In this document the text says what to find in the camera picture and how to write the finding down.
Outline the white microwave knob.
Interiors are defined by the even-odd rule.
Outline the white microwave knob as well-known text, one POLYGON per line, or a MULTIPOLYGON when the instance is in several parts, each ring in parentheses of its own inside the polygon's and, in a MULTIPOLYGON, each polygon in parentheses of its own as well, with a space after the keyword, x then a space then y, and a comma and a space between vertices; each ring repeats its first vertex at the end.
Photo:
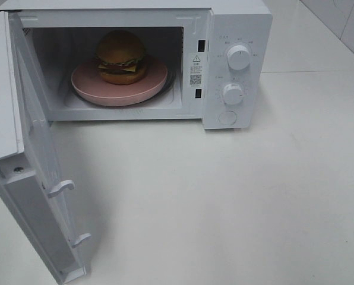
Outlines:
POLYGON ((226 52, 228 66, 235 71, 247 68, 251 62, 250 49, 243 43, 231 46, 226 52))
POLYGON ((230 83, 223 88, 223 101, 226 105, 237 105, 244 98, 243 88, 239 84, 230 83))

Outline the pink round plate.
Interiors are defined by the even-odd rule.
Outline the pink round plate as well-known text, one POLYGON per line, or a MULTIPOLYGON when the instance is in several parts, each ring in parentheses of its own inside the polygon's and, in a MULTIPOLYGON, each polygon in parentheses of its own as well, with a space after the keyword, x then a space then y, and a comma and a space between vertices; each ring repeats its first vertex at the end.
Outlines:
POLYGON ((145 58, 143 78, 129 85, 111 84, 99 75, 97 62, 92 59, 73 71, 71 83, 80 97, 101 106, 121 107, 141 103, 155 96, 165 86, 167 66, 157 58, 145 58))

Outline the lower white microwave knob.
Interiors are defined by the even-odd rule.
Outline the lower white microwave knob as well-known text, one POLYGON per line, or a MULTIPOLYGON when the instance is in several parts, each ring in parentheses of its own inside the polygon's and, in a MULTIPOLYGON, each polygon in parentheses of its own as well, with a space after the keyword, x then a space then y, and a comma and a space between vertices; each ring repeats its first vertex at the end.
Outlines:
POLYGON ((237 105, 244 98, 243 88, 239 84, 230 83, 223 88, 223 101, 226 105, 237 105))

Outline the white microwave door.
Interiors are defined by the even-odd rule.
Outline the white microwave door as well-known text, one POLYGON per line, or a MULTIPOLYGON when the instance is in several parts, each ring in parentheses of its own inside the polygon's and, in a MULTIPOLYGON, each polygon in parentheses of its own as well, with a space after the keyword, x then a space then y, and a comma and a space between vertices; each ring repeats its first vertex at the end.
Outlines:
POLYGON ((43 75, 32 32, 0 12, 0 197, 58 284, 86 274, 79 234, 39 96, 43 75))

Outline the burger with lettuce and cheese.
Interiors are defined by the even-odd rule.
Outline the burger with lettuce and cheese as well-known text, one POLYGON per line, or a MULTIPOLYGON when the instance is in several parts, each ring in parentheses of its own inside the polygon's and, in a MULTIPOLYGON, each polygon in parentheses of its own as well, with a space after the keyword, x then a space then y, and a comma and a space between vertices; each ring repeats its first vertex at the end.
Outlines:
POLYGON ((146 48, 135 34, 111 31, 100 39, 96 48, 99 75, 111 84, 136 83, 146 74, 145 56, 146 48))

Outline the upper white microwave knob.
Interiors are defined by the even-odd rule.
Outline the upper white microwave knob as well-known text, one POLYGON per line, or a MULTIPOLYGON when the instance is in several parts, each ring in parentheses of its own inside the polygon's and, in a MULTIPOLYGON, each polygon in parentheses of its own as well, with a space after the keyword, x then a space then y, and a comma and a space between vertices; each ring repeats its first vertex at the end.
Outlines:
POLYGON ((243 43, 231 46, 226 52, 228 66, 235 71, 247 68, 251 62, 250 49, 243 43))

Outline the white microwave oven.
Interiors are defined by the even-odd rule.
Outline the white microwave oven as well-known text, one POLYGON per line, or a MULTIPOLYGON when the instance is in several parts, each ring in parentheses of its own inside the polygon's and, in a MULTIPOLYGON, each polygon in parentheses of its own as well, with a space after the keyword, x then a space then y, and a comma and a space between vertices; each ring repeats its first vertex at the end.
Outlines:
POLYGON ((31 30, 33 50, 43 75, 39 96, 49 121, 201 119, 206 129, 246 128, 254 111, 257 85, 272 14, 262 1, 6 1, 0 12, 16 12, 31 30), (174 101, 157 108, 68 107, 71 74, 95 56, 101 37, 128 30, 150 55, 176 72, 174 101), (250 65, 228 66, 226 52, 243 43, 250 65), (225 85, 239 84, 240 104, 223 101, 225 85), (234 111, 237 121, 222 125, 219 115, 234 111))

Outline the glass microwave turntable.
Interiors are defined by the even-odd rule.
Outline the glass microwave turntable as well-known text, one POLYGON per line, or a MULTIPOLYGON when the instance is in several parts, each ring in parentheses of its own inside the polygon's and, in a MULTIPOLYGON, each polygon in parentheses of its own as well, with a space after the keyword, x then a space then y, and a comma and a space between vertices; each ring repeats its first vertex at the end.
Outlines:
MULTIPOLYGON (((169 73, 165 85, 155 96, 137 104, 121 106, 121 108, 157 108, 161 106, 171 105, 174 101, 173 86, 176 79, 179 78, 176 75, 175 71, 169 73)), ((68 107, 98 107, 107 109, 106 106, 97 105, 85 100, 72 87, 70 88, 70 92, 64 97, 64 104, 68 107)))

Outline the round microwave door button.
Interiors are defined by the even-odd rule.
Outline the round microwave door button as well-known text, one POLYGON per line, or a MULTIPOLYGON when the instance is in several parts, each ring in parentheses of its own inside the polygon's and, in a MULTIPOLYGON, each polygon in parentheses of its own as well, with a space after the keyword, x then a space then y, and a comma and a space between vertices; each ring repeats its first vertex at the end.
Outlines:
POLYGON ((234 111, 225 111, 219 115, 219 122, 222 125, 233 125, 237 121, 237 114, 234 111))

